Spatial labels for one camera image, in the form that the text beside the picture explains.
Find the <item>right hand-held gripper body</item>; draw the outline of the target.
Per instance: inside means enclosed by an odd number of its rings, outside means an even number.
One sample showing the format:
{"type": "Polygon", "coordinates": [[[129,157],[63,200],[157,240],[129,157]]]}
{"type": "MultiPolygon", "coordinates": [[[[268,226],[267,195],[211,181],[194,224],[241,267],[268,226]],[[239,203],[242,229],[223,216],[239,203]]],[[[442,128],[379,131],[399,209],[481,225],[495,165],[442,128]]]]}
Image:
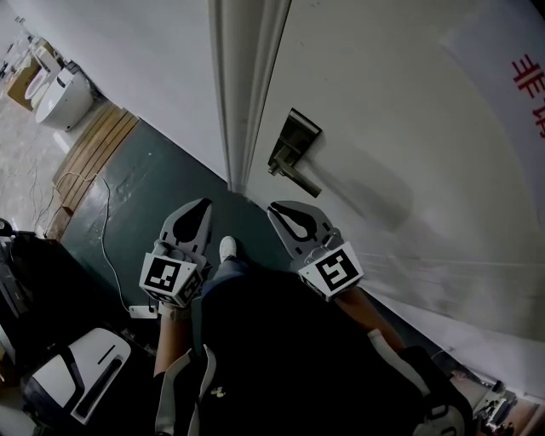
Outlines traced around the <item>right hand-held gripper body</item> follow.
{"type": "Polygon", "coordinates": [[[352,245],[339,231],[297,244],[297,275],[325,301],[332,301],[364,277],[352,245]]]}

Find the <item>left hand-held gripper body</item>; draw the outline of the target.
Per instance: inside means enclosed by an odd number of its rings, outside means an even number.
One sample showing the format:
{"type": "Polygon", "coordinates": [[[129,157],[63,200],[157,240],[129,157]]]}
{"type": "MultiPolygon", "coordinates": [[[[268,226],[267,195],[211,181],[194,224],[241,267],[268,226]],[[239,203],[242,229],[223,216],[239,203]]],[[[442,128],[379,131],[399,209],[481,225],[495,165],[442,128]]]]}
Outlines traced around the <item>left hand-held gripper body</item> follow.
{"type": "Polygon", "coordinates": [[[145,254],[140,287],[154,300],[189,307],[200,295],[211,265],[204,255],[187,247],[156,241],[145,254]]]}

